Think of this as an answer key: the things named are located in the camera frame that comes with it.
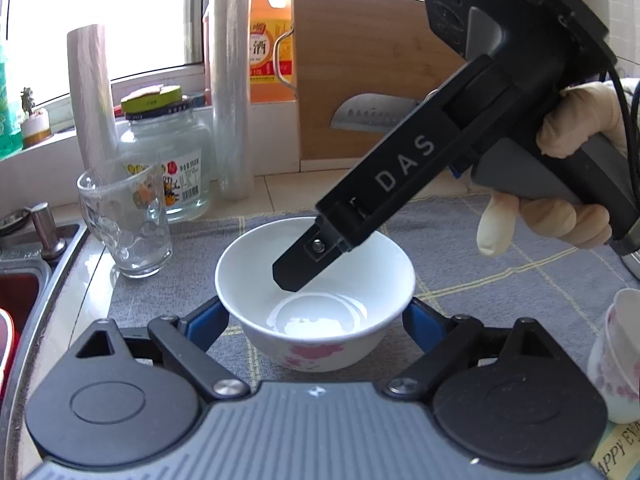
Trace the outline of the gloved right hand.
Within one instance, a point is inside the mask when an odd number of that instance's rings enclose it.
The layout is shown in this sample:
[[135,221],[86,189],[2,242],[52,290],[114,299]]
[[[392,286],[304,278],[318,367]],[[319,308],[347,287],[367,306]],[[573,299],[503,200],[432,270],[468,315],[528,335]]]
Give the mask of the gloved right hand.
[[[537,133],[542,154],[563,159],[596,133],[603,134],[620,154],[627,153],[622,109],[611,81],[580,84],[563,91],[562,96]],[[610,214],[601,205],[574,206],[560,198],[524,200],[494,191],[477,227],[480,253],[502,255],[512,242],[518,219],[539,236],[580,249],[597,247],[612,237]]]

